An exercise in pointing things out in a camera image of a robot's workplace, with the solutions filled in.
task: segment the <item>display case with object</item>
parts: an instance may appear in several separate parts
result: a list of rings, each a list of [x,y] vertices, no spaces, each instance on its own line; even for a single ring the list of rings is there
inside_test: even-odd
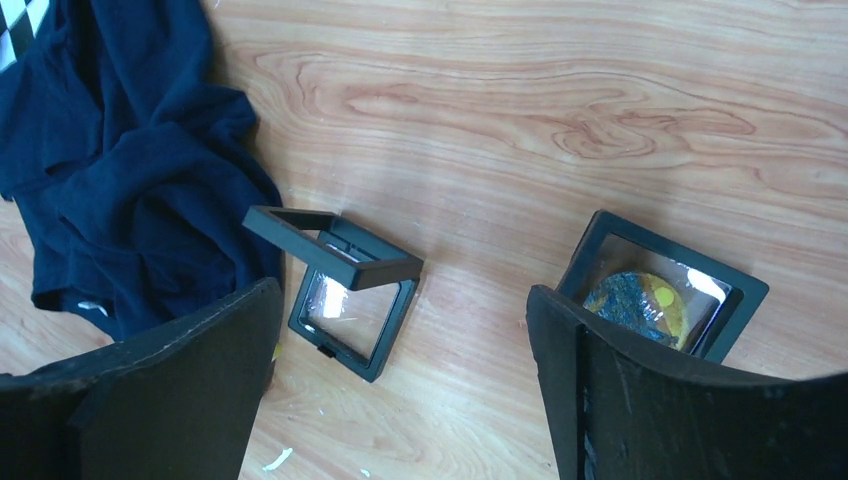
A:
[[[363,379],[376,380],[423,260],[330,212],[254,206],[244,225],[306,263],[289,328]]]
[[[721,362],[768,285],[601,210],[557,291],[660,344]]]

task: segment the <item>white speck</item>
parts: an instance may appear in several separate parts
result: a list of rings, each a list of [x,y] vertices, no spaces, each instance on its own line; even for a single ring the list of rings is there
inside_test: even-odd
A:
[[[99,310],[100,313],[102,313],[104,317],[109,316],[109,312],[107,312],[106,309],[103,308],[103,306],[101,306],[97,303],[94,303],[94,302],[80,302],[80,303],[77,304],[77,307],[79,307],[83,310]]]
[[[283,453],[281,453],[280,456],[277,457],[277,459],[274,460],[273,463],[271,463],[269,465],[265,465],[264,467],[262,467],[262,470],[264,470],[266,472],[270,472],[271,470],[276,470],[277,468],[280,467],[280,465],[283,464],[283,462],[285,462],[286,460],[289,459],[292,452],[294,452],[293,448],[287,448],[287,449],[283,450]]]

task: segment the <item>clear plastic film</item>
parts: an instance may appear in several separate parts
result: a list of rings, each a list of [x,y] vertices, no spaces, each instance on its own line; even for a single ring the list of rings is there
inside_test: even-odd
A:
[[[610,235],[577,300],[606,320],[687,351],[730,291],[703,272]]]
[[[382,285],[353,292],[318,274],[307,299],[306,328],[320,328],[365,358],[370,358],[398,285]]]

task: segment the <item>black frame stand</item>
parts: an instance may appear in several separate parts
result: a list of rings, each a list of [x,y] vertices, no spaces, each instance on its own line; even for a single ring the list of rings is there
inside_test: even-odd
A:
[[[289,317],[289,328],[364,380],[376,380],[385,367],[418,289],[424,261],[330,212],[253,206],[243,225],[307,264],[306,275]],[[306,231],[318,231],[318,238],[311,237]],[[309,321],[309,300],[318,291],[322,275],[351,291],[398,284],[398,293],[370,357],[365,357]]]

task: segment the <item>checkered fabric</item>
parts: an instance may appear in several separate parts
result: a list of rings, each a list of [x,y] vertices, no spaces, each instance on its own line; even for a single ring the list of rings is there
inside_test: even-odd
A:
[[[0,0],[0,72],[23,56],[50,0]]]

